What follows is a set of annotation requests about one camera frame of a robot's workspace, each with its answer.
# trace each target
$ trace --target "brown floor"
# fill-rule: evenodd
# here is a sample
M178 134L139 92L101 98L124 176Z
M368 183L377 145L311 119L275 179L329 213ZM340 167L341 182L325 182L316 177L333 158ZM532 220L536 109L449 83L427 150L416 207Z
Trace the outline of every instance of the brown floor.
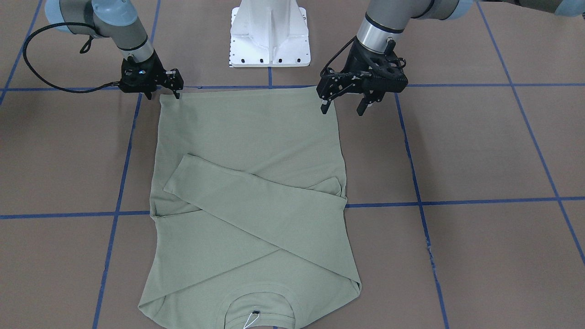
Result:
M204 86L185 92L314 85L368 1L300 0L312 64L272 70L228 67L239 2L133 1L163 63ZM19 54L46 24L37 1L0 4L0 328L159 328L137 304L160 104L48 88ZM398 98L361 118L336 100L363 293L311 328L585 328L583 40L582 18L481 4L410 23ZM48 31L29 57L60 85L117 80L113 43L84 42Z

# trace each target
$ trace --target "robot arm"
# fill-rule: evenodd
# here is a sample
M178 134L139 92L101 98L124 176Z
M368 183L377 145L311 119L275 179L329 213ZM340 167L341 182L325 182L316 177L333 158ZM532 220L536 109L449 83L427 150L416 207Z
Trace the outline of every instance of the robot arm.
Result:
M183 79L174 68L166 71L130 0L47 0L45 14L50 23L77 22L87 26L59 26L63 32L110 37L122 53L122 78L118 87L123 92L143 92L151 99L158 85L169 88L178 99Z
M336 55L321 71L321 80L317 85L317 93L323 100L321 111L327 113L333 99L349 92L364 95L357 108L357 113L361 116L373 102L380 102L386 92L404 90L408 85L403 71L406 61L396 56L394 47L408 21L411 18L459 18L475 1L477 0L371 0L362 25L352 39L352 48L343 70L336 72L328 67ZM585 0L496 1L562 16L577 16L585 12Z

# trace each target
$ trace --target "fabric fold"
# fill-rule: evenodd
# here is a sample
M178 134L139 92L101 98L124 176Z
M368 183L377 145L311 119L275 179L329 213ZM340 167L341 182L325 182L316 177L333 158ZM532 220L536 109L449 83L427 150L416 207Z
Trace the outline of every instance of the fabric fold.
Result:
M157 245L149 275L151 289L145 290L140 299L143 310L160 308L155 301L165 295L280 249L201 210L155 220L156 230L165 237L165 243Z
M266 242L359 282L342 220L345 198L277 184L193 155L183 156L164 191Z

